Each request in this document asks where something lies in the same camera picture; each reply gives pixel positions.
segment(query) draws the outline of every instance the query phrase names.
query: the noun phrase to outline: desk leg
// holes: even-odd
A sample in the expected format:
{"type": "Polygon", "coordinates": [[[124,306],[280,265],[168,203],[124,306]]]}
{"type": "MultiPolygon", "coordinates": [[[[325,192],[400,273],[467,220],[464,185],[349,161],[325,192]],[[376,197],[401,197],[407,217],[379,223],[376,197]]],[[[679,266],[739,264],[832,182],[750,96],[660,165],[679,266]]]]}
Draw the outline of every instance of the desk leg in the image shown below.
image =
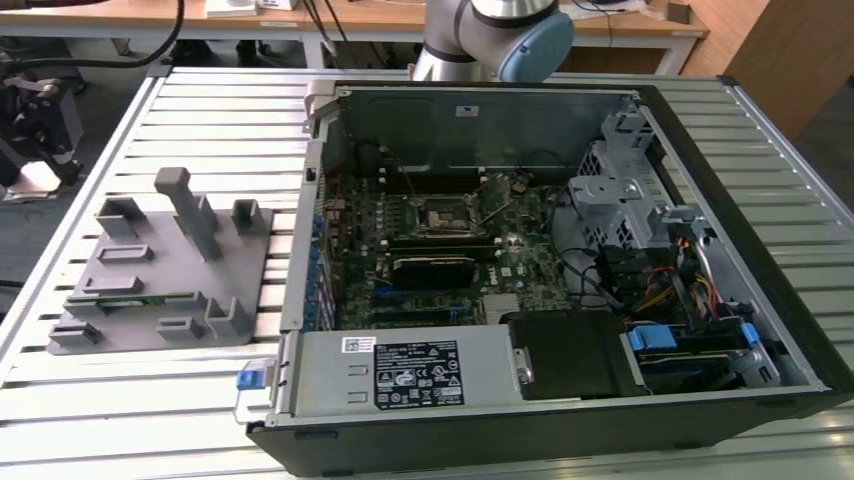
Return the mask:
{"type": "Polygon", "coordinates": [[[695,37],[679,37],[672,39],[672,45],[664,53],[661,63],[657,64],[655,75],[679,75],[682,67],[688,59],[694,44],[696,43],[695,37]]]}
{"type": "Polygon", "coordinates": [[[323,70],[323,37],[319,33],[305,32],[303,34],[303,50],[305,52],[305,67],[312,70],[323,70]]]}

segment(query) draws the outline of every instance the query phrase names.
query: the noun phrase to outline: open computer tower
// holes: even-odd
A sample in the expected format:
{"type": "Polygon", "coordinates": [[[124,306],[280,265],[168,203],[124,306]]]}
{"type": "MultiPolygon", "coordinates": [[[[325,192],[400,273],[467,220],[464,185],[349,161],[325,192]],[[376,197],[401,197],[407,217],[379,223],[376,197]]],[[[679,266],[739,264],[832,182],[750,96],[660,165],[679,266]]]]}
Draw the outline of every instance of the open computer tower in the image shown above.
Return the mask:
{"type": "Polygon", "coordinates": [[[659,91],[320,81],[255,443],[297,476],[710,446],[851,372],[659,91]]]}

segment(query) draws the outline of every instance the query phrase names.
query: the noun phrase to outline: white sticker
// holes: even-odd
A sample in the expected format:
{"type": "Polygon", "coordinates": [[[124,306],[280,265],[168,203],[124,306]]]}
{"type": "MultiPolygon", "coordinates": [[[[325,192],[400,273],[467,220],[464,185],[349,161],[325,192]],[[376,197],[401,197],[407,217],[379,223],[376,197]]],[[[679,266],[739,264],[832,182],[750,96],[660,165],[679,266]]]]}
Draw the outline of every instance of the white sticker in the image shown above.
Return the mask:
{"type": "Polygon", "coordinates": [[[299,24],[295,22],[261,22],[261,27],[296,28],[299,24]]]}
{"type": "Polygon", "coordinates": [[[376,337],[341,338],[341,353],[369,353],[376,345],[376,337]]]}
{"type": "Polygon", "coordinates": [[[456,107],[457,117],[476,117],[480,115],[480,107],[475,105],[461,105],[456,107]]]}

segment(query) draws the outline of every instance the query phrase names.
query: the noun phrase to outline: floor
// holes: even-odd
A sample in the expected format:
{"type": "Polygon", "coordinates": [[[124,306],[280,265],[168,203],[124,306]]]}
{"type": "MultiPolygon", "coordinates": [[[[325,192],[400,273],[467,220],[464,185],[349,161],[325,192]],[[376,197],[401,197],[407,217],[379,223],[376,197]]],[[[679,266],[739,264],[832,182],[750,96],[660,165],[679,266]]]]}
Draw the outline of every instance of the floor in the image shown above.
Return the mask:
{"type": "MultiPolygon", "coordinates": [[[[213,63],[236,66],[233,42],[209,42],[214,52],[213,63]]],[[[150,51],[153,43],[132,42],[133,50],[150,51]]],[[[277,53],[271,66],[304,66],[299,46],[276,42],[277,53]]],[[[69,49],[76,58],[114,59],[112,46],[105,40],[74,40],[69,49]]],[[[77,108],[85,135],[76,158],[85,171],[97,161],[100,150],[109,140],[124,109],[142,81],[145,71],[82,69],[88,88],[77,98],[77,108]]],[[[848,82],[812,120],[795,142],[795,147],[808,159],[844,202],[854,208],[854,83],[848,82]]],[[[0,279],[24,281],[38,260],[50,235],[70,202],[76,189],[62,192],[52,202],[24,205],[0,204],[0,279]]],[[[0,288],[0,313],[8,311],[14,300],[14,290],[0,288]]]]}

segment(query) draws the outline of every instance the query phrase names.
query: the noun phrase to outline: gray plastic holder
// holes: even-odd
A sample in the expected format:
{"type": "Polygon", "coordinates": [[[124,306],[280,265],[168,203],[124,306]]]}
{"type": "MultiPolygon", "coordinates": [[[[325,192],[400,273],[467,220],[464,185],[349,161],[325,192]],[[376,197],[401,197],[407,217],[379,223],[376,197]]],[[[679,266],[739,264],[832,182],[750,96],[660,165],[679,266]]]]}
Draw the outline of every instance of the gray plastic holder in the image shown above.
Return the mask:
{"type": "Polygon", "coordinates": [[[104,202],[105,233],[50,331],[49,353],[218,347],[252,339],[272,211],[250,199],[213,211],[188,180],[184,169],[157,175],[177,215],[144,213],[132,198],[104,202]]]}

